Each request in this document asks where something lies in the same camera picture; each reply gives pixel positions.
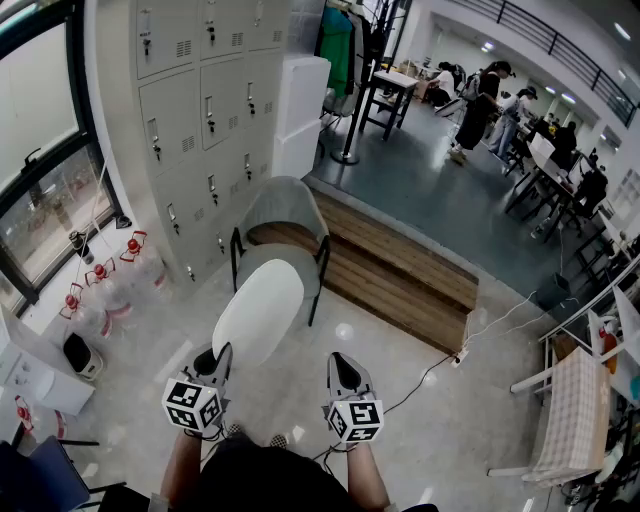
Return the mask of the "black-framed window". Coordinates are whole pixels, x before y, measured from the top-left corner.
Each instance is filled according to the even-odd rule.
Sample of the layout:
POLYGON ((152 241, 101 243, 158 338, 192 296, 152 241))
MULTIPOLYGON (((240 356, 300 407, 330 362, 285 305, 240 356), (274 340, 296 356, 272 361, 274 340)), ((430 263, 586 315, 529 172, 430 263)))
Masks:
POLYGON ((0 304, 17 315, 123 210, 90 104, 87 0, 0 0, 0 304))

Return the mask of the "black thermos bottle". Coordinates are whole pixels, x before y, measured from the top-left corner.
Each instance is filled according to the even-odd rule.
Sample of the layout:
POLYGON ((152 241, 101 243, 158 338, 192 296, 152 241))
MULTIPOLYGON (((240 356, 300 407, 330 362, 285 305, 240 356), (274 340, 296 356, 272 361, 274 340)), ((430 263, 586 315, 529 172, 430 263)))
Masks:
POLYGON ((88 245, 88 235, 85 232, 72 231, 68 235, 68 238, 73 250, 81 258, 83 263, 91 265, 94 262, 94 255, 88 245))

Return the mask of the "person's black clothing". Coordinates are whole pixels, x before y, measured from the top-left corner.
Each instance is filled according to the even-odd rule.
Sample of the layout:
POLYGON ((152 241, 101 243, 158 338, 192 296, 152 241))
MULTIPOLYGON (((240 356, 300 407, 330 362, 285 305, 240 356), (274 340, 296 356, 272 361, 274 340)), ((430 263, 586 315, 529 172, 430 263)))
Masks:
MULTIPOLYGON (((312 459, 260 446, 244 432, 227 436, 201 462, 197 490, 184 507, 168 506, 173 512, 367 512, 350 497, 348 479, 342 485, 312 459)), ((384 512, 439 510, 419 504, 401 511, 391 501, 384 512)))

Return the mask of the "grey chair black frame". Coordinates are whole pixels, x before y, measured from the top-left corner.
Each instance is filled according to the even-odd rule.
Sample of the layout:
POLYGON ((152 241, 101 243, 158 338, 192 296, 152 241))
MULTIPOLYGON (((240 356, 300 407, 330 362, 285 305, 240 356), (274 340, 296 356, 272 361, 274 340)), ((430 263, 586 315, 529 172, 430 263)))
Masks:
POLYGON ((308 324, 313 324, 331 254, 330 233, 311 190, 303 181, 290 176, 267 180, 234 227, 230 247, 235 290, 262 264, 274 259, 289 263, 302 281, 303 297, 312 301, 308 324), (279 242, 255 244, 249 240, 252 229, 272 224, 306 229, 315 238, 318 249, 307 250, 279 242))

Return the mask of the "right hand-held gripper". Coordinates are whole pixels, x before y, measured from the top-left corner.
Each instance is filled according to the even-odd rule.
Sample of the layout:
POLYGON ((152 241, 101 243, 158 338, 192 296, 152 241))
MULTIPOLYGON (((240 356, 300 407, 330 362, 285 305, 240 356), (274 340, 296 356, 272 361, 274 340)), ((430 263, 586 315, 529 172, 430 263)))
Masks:
MULTIPOLYGON (((328 358, 327 387, 331 400, 374 395, 369 372, 340 352, 333 352, 328 358)), ((381 400, 334 401, 328 423, 342 443, 371 442, 384 427, 383 403, 381 400)))

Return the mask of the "wooden step platform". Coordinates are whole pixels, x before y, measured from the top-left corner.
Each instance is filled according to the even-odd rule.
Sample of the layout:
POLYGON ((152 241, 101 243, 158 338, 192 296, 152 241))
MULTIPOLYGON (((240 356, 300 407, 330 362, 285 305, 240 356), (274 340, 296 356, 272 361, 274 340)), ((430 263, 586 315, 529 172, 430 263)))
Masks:
POLYGON ((311 273, 307 289, 324 287, 447 355, 458 353, 478 279, 437 253, 323 193, 313 194, 328 227, 318 239, 293 222, 269 222, 234 233, 234 258, 244 268, 258 249, 274 258, 274 244, 301 256, 311 273))

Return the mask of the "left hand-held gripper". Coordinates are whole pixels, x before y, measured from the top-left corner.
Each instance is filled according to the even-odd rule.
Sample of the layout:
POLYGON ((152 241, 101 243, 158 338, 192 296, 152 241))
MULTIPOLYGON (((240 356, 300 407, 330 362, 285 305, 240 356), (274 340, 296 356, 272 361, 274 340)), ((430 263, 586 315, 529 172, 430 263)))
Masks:
POLYGON ((233 347, 227 342, 216 359, 211 348, 192 350, 174 378, 169 378, 162 407, 169 422, 193 433, 212 433, 222 423, 229 403, 226 384, 233 361, 233 347))

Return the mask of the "black-legged white-top table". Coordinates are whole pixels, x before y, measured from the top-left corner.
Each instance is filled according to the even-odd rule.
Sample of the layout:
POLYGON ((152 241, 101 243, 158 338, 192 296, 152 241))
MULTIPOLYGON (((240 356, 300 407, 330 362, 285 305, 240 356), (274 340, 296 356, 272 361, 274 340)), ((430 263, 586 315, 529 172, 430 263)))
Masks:
POLYGON ((359 132, 363 133, 368 123, 373 124, 384 129, 382 140, 387 142, 392 129, 400 129, 402 127, 417 84, 418 81, 416 79, 399 72, 389 70, 374 72, 370 81, 364 113, 359 123, 359 132), (377 91, 382 89, 390 90, 395 96, 395 100, 391 104, 376 98, 377 91), (373 105, 378 106, 379 112, 389 112, 386 122, 370 116, 370 110, 373 105))

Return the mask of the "long black work table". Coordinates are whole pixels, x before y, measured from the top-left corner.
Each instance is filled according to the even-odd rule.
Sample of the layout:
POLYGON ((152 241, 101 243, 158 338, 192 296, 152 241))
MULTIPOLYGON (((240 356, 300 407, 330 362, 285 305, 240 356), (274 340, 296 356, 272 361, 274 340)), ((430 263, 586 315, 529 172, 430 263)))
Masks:
POLYGON ((527 214, 523 220, 529 220, 537 217, 545 206, 550 207, 547 216, 542 219, 531 231, 531 237, 536 239, 542 235, 547 241, 551 235, 560 230, 567 223, 573 224, 578 231, 578 236, 583 232, 583 219, 591 219, 594 216, 594 209, 591 217, 580 216, 575 211, 574 195, 578 190, 578 185, 582 180, 580 169, 581 164, 586 161, 583 154, 579 153, 578 159, 570 171, 561 170, 555 162, 550 158, 547 161, 536 161, 531 154, 533 160, 533 173, 529 183, 516 196, 516 198, 508 205, 507 211, 513 209, 516 205, 523 202, 533 192, 536 192, 539 198, 538 204, 527 214))

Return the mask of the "black coat rack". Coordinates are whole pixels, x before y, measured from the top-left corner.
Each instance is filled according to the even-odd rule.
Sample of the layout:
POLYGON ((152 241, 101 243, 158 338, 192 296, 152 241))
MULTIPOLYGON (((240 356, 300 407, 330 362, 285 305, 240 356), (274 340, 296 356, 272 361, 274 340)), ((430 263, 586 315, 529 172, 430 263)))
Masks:
POLYGON ((356 149, 356 132, 360 114, 363 110, 364 97, 373 71, 379 67, 384 57, 391 29, 395 21, 400 0, 377 0, 377 8, 373 11, 373 25, 368 35, 363 35, 363 66, 360 85, 354 110, 351 115, 349 130, 341 148, 331 152, 331 158, 344 166, 353 166, 359 162, 356 149))

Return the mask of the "grey metal locker cabinet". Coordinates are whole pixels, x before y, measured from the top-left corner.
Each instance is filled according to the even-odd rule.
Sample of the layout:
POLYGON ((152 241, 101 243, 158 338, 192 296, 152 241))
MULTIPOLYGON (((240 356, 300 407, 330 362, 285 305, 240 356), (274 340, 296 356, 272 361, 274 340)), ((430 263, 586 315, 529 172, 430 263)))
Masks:
POLYGON ((271 176, 293 0, 134 0, 136 88, 156 209, 176 281, 229 257, 271 176))

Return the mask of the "grey trash bin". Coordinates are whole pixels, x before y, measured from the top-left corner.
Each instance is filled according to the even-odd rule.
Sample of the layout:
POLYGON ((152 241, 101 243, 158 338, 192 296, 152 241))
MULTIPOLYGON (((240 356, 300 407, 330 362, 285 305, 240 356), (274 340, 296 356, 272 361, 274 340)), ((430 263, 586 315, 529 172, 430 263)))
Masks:
POLYGON ((544 310, 552 310, 571 295, 569 281, 557 272, 545 278, 537 288, 534 298, 538 306, 544 310))

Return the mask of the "green garment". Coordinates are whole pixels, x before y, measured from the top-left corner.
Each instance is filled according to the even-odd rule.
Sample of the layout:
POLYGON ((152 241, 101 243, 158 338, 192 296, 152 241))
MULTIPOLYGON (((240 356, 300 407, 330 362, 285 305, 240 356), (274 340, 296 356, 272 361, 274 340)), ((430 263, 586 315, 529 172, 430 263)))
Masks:
POLYGON ((352 33, 353 24, 341 10, 324 9, 319 56, 330 63, 327 87, 334 90, 337 98, 353 91, 352 33))

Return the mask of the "dark blue folding chair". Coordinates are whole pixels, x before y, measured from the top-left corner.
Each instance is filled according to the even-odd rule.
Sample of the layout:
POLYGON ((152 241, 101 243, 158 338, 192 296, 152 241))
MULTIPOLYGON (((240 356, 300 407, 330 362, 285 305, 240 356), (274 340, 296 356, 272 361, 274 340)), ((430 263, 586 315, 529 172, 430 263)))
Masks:
POLYGON ((23 456, 0 441, 0 512, 73 512, 92 507, 93 494, 123 487, 123 482, 88 487, 65 450, 67 446, 98 445, 97 441, 50 436, 23 456))

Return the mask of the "person's right forearm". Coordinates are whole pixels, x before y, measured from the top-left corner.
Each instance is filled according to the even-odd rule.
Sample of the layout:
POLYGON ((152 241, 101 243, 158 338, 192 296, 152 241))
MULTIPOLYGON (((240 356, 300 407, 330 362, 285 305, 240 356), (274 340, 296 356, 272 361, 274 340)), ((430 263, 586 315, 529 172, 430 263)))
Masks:
POLYGON ((384 512, 391 505, 369 443, 353 444, 347 452, 348 493, 367 512, 384 512))

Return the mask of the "white low cabinet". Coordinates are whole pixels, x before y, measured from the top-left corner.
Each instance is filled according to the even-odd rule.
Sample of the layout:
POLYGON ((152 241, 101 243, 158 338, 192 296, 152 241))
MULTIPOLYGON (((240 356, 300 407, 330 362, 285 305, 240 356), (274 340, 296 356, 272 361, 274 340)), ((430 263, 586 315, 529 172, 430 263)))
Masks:
POLYGON ((0 386, 71 416, 77 416, 95 392, 72 372, 57 346, 1 304, 0 386))

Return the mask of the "white metal rack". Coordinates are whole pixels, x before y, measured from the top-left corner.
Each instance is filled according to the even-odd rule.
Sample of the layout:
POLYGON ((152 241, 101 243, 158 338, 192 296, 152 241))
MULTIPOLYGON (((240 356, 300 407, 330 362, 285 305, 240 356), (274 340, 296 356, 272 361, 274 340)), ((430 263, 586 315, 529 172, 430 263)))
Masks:
POLYGON ((487 472, 490 477, 518 477, 522 480, 522 476, 536 463, 549 417, 553 368, 577 348, 609 369, 609 419, 619 398, 633 409, 640 408, 640 258, 594 299, 539 340, 544 346, 543 370, 510 387, 513 394, 531 391, 543 398, 544 411, 532 459, 523 467, 491 468, 487 472))

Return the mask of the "white space heater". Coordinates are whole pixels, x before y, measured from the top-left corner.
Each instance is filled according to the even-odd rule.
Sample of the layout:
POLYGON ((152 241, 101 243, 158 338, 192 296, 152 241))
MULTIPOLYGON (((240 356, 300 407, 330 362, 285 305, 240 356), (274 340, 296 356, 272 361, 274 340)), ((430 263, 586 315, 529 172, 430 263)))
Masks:
POLYGON ((95 381, 104 369, 101 355, 76 333, 64 341, 63 354, 73 371, 87 381, 95 381))

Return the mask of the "checkered cloth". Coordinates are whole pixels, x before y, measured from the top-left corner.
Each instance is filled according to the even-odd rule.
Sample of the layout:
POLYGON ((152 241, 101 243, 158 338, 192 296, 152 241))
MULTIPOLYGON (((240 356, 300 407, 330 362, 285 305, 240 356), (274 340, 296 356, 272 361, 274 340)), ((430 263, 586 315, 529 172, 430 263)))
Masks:
POLYGON ((609 369, 583 349, 575 349, 556 364, 544 443, 522 480, 549 487, 600 471, 610 398, 609 369))

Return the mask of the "black balcony railing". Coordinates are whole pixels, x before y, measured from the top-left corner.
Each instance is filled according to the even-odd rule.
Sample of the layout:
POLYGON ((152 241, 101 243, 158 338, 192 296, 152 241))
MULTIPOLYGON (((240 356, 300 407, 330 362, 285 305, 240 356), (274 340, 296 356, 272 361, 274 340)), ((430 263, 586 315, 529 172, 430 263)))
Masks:
POLYGON ((576 75, 626 127, 631 126, 638 103, 591 57, 561 32, 508 0, 448 0, 482 15, 519 36, 558 60, 576 75))

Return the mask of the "white cardboard box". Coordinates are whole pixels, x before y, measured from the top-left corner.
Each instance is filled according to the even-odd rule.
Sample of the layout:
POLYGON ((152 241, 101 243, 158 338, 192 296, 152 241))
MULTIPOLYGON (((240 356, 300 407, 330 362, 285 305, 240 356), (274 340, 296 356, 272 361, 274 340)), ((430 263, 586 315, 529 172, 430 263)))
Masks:
POLYGON ((534 134, 533 140, 528 144, 532 157, 538 160, 547 161, 555 151, 554 145, 539 132, 534 134))

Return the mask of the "person's left forearm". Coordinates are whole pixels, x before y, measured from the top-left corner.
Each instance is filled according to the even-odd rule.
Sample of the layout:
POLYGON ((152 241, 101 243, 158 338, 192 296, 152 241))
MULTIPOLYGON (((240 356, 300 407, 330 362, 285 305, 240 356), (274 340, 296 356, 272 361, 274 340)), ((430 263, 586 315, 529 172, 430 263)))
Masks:
POLYGON ((184 507, 197 490, 202 440, 180 431, 162 480, 160 495, 172 509, 184 507))

